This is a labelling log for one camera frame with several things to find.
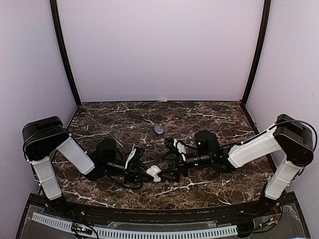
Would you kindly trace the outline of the black frame post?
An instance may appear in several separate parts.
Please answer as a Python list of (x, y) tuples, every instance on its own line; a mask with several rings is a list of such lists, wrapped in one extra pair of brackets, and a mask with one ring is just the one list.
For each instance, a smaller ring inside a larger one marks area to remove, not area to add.
[(243, 94), (243, 97), (240, 101), (241, 106), (243, 108), (245, 108), (247, 103), (248, 103), (248, 99), (249, 99), (249, 96), (250, 96), (250, 93), (251, 93), (251, 90), (253, 87), (253, 83), (255, 80), (256, 73), (257, 73), (258, 65), (260, 62), (260, 58), (261, 58), (261, 54), (262, 54), (262, 50), (263, 50), (263, 45), (264, 45), (264, 40), (265, 40), (265, 36), (266, 36), (266, 31), (267, 31), (267, 26), (268, 26), (270, 8), (271, 8), (271, 0), (264, 0), (261, 24), (260, 24), (257, 43), (256, 43), (255, 53), (254, 53), (250, 73), (248, 76), (247, 84), (246, 84), (246, 87), (244, 90), (244, 94)]
[(81, 99), (76, 87), (76, 83), (73, 77), (70, 61), (68, 58), (68, 53), (63, 37), (63, 32), (62, 32), (62, 24), (59, 16), (59, 10), (58, 10), (58, 2), (56, 0), (50, 0), (50, 8), (51, 8), (51, 15), (52, 15), (52, 20), (53, 20), (53, 25), (54, 25), (54, 30), (55, 30), (55, 35), (60, 51), (60, 56), (62, 59), (62, 63), (64, 66), (65, 74), (68, 80), (69, 87), (72, 92), (73, 99), (75, 101), (75, 104), (77, 107), (81, 105)]

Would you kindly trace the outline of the purple round charging case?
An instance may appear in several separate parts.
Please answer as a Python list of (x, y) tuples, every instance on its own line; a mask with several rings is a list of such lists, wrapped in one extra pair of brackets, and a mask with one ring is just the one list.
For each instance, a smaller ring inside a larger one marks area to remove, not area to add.
[(154, 127), (154, 132), (157, 136), (164, 135), (164, 128), (160, 125)]

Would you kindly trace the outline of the white earbud charging case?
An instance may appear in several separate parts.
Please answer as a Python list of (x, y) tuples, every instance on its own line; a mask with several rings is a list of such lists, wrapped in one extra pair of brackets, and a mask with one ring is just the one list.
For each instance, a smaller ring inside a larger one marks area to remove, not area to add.
[(153, 177), (154, 182), (160, 182), (161, 178), (158, 176), (158, 174), (161, 172), (160, 168), (156, 165), (152, 165), (150, 168), (146, 170), (146, 173)]

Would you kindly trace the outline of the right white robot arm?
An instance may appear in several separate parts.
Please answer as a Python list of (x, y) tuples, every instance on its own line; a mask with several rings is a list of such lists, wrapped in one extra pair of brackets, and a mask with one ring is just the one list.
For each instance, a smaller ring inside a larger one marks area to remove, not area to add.
[(261, 200), (254, 206), (257, 215), (265, 216), (286, 187), (313, 161), (318, 134), (309, 123), (281, 114), (274, 124), (244, 142), (221, 146), (216, 134), (208, 130), (197, 132), (194, 142), (193, 152), (187, 153), (188, 146), (183, 141), (166, 138), (164, 144), (168, 152), (162, 159), (167, 160), (174, 154), (174, 165), (163, 171), (152, 166), (149, 173), (154, 181), (159, 182), (165, 174), (170, 174), (172, 181), (179, 182), (180, 176), (188, 176), (190, 168), (211, 167), (219, 173), (230, 173), (265, 155), (284, 152), (284, 158), (267, 182)]

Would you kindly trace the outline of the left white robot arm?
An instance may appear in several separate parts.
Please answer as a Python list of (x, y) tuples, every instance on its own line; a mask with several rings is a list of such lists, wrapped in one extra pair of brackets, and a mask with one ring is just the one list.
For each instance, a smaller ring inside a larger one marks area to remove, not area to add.
[(127, 183), (138, 183), (138, 189), (147, 181), (160, 181), (156, 166), (147, 168), (140, 158), (144, 149), (133, 146), (131, 152), (123, 155), (115, 140), (106, 138), (97, 144), (96, 150), (90, 156), (72, 134), (63, 126), (59, 117), (50, 117), (28, 123), (22, 130), (23, 154), (35, 173), (35, 178), (51, 202), (51, 209), (59, 217), (70, 213), (70, 205), (61, 197), (63, 193), (58, 184), (51, 163), (50, 155), (58, 151), (89, 181), (108, 177), (114, 181), (114, 175), (121, 175), (124, 181), (119, 185), (126, 187)]

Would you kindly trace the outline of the right black frame post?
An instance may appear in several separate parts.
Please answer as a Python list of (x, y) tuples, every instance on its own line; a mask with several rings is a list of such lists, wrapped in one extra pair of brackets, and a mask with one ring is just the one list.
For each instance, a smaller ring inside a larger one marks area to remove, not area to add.
[(240, 101), (241, 106), (243, 108), (245, 108), (247, 103), (248, 103), (248, 99), (249, 99), (249, 96), (250, 96), (250, 93), (251, 93), (251, 90), (253, 87), (253, 83), (255, 80), (256, 73), (257, 73), (258, 65), (260, 62), (260, 58), (261, 58), (261, 54), (262, 54), (262, 50), (263, 50), (263, 45), (264, 45), (264, 40), (265, 40), (265, 36), (266, 36), (266, 31), (267, 31), (267, 26), (268, 26), (270, 8), (271, 8), (271, 0), (264, 0), (261, 24), (260, 24), (257, 43), (256, 43), (255, 53), (254, 53), (250, 73), (248, 76), (247, 84), (246, 84), (246, 87), (244, 90), (244, 94), (243, 94), (243, 97)]

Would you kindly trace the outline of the left black frame post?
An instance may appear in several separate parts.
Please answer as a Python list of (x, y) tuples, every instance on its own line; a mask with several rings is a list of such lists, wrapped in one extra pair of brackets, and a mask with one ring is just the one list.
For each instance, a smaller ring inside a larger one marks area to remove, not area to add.
[(58, 2), (56, 0), (50, 0), (50, 8), (51, 8), (51, 15), (52, 15), (52, 20), (53, 20), (53, 25), (54, 25), (54, 30), (55, 30), (55, 35), (60, 51), (60, 56), (62, 59), (62, 63), (64, 66), (65, 74), (68, 80), (69, 87), (72, 92), (73, 99), (75, 101), (75, 104), (77, 107), (81, 105), (81, 99), (76, 87), (76, 83), (73, 77), (70, 61), (68, 58), (68, 53), (63, 37), (63, 32), (62, 32), (62, 24), (59, 16), (59, 10), (58, 10)]

